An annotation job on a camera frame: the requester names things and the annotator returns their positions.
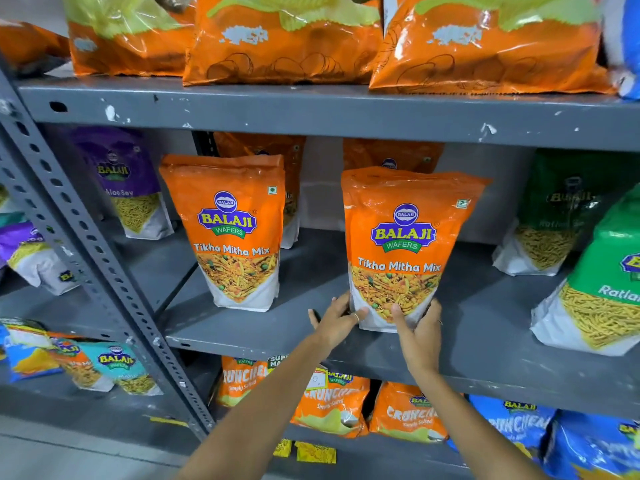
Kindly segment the person's right hand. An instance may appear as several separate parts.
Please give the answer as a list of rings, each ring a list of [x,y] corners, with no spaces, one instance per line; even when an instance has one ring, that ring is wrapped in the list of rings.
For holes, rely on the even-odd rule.
[[[437,298],[434,298],[414,329],[411,329],[406,321],[408,336],[399,336],[407,368],[416,383],[439,373],[442,346],[441,314],[442,306]]]

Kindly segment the person's left hand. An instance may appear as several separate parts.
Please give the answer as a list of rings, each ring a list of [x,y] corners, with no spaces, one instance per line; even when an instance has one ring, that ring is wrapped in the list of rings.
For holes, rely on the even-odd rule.
[[[331,304],[322,316],[321,324],[313,334],[314,341],[321,345],[325,356],[340,345],[355,327],[348,318],[350,300],[349,290],[338,298],[332,298]]]

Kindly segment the orange snack mix pouch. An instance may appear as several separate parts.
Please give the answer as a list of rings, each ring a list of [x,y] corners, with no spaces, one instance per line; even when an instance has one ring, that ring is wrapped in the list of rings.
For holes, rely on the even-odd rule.
[[[342,172],[351,309],[365,331],[396,333],[424,316],[461,227],[492,179],[460,172],[367,167]]]
[[[282,155],[165,155],[159,172],[216,306],[267,312],[279,293]]]
[[[285,169],[284,228],[281,248],[291,249],[298,240],[300,218],[300,172],[305,148],[305,136],[214,132],[218,154],[235,158],[251,154],[282,155]]]
[[[343,169],[382,166],[422,174],[433,173],[444,143],[343,138]]]

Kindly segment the person's left forearm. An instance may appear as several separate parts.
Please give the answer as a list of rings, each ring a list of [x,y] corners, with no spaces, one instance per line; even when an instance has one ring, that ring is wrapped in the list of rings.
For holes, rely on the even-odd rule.
[[[174,480],[260,480],[321,361],[336,342],[316,331],[229,411]]]

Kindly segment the person's right forearm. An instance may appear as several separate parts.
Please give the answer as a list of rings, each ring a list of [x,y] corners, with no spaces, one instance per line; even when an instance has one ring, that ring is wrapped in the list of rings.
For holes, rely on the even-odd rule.
[[[435,408],[476,480],[549,480],[434,369],[410,373]]]

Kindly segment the orange simply salted chips bag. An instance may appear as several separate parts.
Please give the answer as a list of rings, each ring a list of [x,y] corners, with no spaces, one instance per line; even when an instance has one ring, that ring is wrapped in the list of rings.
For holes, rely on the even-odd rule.
[[[368,435],[364,402],[370,389],[368,378],[331,372],[320,365],[290,423],[345,438]]]
[[[263,361],[221,357],[222,379],[216,394],[216,403],[231,408],[267,377],[268,363]]]
[[[423,444],[443,443],[449,434],[433,405],[415,385],[382,382],[369,420],[373,434]]]

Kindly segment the green sev snack pouch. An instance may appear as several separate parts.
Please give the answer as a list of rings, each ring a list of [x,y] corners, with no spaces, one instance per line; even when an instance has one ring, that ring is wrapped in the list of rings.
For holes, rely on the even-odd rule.
[[[572,272],[533,309],[542,344],[624,356],[640,343],[640,183],[595,226]]]
[[[639,179],[640,153],[537,149],[493,266],[510,276],[555,276],[584,229]]]

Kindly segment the teal snack pouch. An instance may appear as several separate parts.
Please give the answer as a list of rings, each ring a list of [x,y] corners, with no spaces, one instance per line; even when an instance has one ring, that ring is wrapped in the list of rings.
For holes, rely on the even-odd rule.
[[[82,352],[101,375],[112,380],[131,395],[163,395],[155,379],[148,373],[132,348],[118,342],[77,342]]]
[[[5,186],[0,184],[0,228],[27,220],[25,213],[12,201]]]

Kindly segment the grey metal shelf rack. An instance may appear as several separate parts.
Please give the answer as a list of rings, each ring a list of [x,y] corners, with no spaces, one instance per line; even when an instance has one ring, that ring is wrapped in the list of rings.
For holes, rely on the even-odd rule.
[[[12,199],[62,253],[74,277],[106,313],[120,321],[118,341],[139,349],[149,368],[160,373],[162,391],[182,398],[188,424],[199,440],[214,426],[203,395],[189,379],[175,349],[258,359],[284,352],[306,326],[294,320],[294,308],[308,298],[318,304],[321,291],[346,287],[338,265],[339,233],[327,238],[332,258],[318,278],[302,280],[302,264],[320,262],[311,250],[319,239],[295,252],[296,279],[281,285],[298,292],[268,317],[293,322],[247,332],[258,349],[240,339],[231,324],[260,324],[248,312],[224,312],[220,326],[206,324],[212,313],[183,329],[180,340],[158,329],[154,309],[141,282],[122,254],[101,232],[82,196],[60,166],[39,123],[101,125],[169,130],[232,130],[326,137],[437,139],[447,143],[517,144],[530,147],[640,151],[640,102],[604,95],[429,96],[373,95],[364,86],[195,86],[171,78],[56,78],[14,81],[0,58],[0,182]],[[551,284],[509,282],[489,267],[488,248],[460,244],[452,256],[453,278],[440,296],[459,306],[454,334],[444,335],[445,378],[460,392],[521,400],[560,409],[640,419],[640,353],[621,358],[565,351],[534,341],[526,325],[529,307]]]

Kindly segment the small orange snack pouch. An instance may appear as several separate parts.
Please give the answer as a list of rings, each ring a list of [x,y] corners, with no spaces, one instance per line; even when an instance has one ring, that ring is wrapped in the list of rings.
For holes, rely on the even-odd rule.
[[[49,332],[48,338],[48,354],[76,387],[94,392],[110,392],[114,388],[114,382],[98,371],[82,350],[82,339],[59,332]]]

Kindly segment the purple sev snack pouch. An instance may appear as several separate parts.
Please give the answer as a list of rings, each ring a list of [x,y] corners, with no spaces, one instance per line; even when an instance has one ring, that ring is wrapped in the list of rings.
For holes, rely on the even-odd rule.
[[[68,135],[111,201],[127,238],[157,241],[174,233],[156,169],[139,131],[79,126]]]
[[[29,221],[0,227],[0,261],[31,286],[55,296],[79,286],[66,263]]]

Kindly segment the large orange chips bag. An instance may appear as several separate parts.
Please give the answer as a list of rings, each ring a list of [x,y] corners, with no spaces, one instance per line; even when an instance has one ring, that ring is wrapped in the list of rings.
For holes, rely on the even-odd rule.
[[[196,0],[62,0],[78,77],[181,77]]]
[[[368,85],[381,0],[197,0],[184,86]]]
[[[597,0],[383,0],[369,90],[387,94],[600,93]]]
[[[68,38],[27,22],[2,18],[0,54],[19,78],[44,74],[71,58]]]

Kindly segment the blue and yellow snack packet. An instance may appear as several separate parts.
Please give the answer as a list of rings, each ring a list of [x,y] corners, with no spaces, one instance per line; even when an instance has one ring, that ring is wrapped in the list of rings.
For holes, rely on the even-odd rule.
[[[63,372],[51,355],[53,345],[39,322],[0,317],[0,345],[8,359],[10,383]]]

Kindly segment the large blue chips bag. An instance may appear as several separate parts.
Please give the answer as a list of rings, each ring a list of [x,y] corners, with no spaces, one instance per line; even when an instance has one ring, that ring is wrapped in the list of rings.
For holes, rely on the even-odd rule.
[[[640,102],[640,0],[601,0],[609,80],[621,98]]]

